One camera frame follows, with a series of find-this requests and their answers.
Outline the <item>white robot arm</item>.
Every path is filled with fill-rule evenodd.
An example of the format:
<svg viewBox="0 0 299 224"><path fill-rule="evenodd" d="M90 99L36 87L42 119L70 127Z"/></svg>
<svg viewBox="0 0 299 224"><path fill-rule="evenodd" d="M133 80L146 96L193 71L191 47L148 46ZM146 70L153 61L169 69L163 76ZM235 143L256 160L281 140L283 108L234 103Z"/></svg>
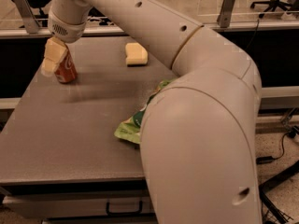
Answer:
<svg viewBox="0 0 299 224"><path fill-rule="evenodd" d="M50 32L77 41L93 7L177 75L141 125L158 223L262 224L254 145L262 82L254 61L156 0L51 0Z"/></svg>

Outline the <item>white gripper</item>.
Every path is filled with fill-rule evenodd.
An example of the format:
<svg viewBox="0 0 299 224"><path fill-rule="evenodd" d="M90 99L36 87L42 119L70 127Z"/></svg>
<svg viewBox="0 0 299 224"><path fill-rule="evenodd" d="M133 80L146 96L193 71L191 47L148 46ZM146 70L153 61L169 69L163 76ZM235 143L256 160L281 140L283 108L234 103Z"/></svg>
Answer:
<svg viewBox="0 0 299 224"><path fill-rule="evenodd" d="M65 43L74 43L79 40L85 26L85 22L68 24L60 20L52 11L49 12L48 28L53 37L49 38L45 45L44 59L41 64L42 75L51 77L56 72L67 53Z"/></svg>

